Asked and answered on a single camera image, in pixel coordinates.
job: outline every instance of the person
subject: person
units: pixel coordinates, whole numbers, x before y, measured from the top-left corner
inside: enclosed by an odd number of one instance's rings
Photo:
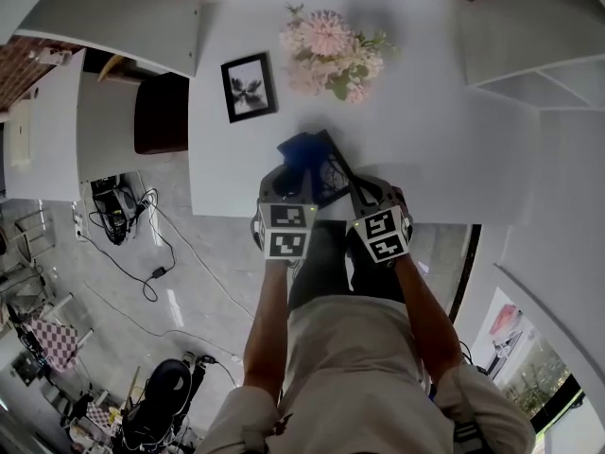
[[[525,454],[535,441],[525,415],[464,362],[410,254],[375,264],[343,222],[316,223],[289,298],[286,262],[267,261],[244,372],[197,454]]]

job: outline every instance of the checkered cushion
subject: checkered cushion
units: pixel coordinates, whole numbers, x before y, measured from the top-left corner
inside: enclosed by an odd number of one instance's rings
[[[106,410],[97,407],[95,404],[88,404],[88,409],[86,411],[86,416],[89,420],[95,424],[98,428],[103,430],[105,433],[109,434],[111,437],[115,435],[115,432],[118,429],[117,422],[113,422],[113,425],[110,426],[110,413]]]
[[[78,332],[74,328],[44,320],[31,320],[28,326],[55,370],[64,372],[76,364]]]

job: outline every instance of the tiled floor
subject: tiled floor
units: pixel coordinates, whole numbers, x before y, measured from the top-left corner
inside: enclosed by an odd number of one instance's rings
[[[160,209],[191,243],[216,280],[253,314],[264,263],[251,240],[249,220],[192,216],[186,153],[167,165],[143,170],[141,175],[146,187],[158,189]],[[135,193],[141,194],[136,173],[130,174],[130,182]],[[90,212],[94,209],[90,188],[86,196]],[[9,201],[2,205],[5,224],[39,207],[37,201]],[[54,220],[49,233],[54,233],[56,247],[42,256],[40,264],[59,298],[68,292],[75,295],[65,308],[65,320],[80,333],[89,328],[95,331],[80,354],[86,368],[78,366],[77,374],[64,375],[74,392],[90,374],[95,387],[107,389],[122,400],[137,366],[141,366],[138,385],[143,387],[160,361],[180,358],[187,350],[216,357],[241,382],[241,358],[251,319],[226,296],[164,218],[158,218],[156,228],[173,245],[176,267],[151,281],[159,300],[150,303],[143,297],[139,283],[128,278],[92,244],[77,240],[71,203],[46,202],[43,207]],[[82,203],[78,210],[83,211]],[[171,256],[168,247],[154,238],[148,214],[143,217],[136,238],[119,247],[113,246],[93,224],[89,224],[89,231],[93,241],[118,264],[134,276],[147,279],[158,267],[171,265]],[[458,284],[466,231],[467,227],[460,225],[416,227],[414,257],[422,263],[420,268],[426,272],[427,283],[446,307]],[[198,435],[210,426],[232,387],[227,374],[217,365],[208,368],[189,413],[191,427]]]

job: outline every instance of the photo frame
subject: photo frame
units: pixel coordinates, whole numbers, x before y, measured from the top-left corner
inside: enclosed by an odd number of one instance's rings
[[[220,70],[230,123],[277,112],[267,52],[224,63]]]

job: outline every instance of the green leaf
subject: green leaf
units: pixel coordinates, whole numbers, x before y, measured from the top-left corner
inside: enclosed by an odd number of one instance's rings
[[[344,71],[337,78],[331,79],[332,81],[332,92],[341,101],[347,98],[347,84],[349,83],[349,72]]]
[[[365,65],[358,65],[355,70],[351,73],[352,78],[366,78],[369,74],[368,67]]]
[[[313,52],[311,52],[311,49],[303,49],[301,52],[299,52],[297,54],[297,56],[294,58],[297,61],[304,61],[306,59],[311,59],[313,57]]]

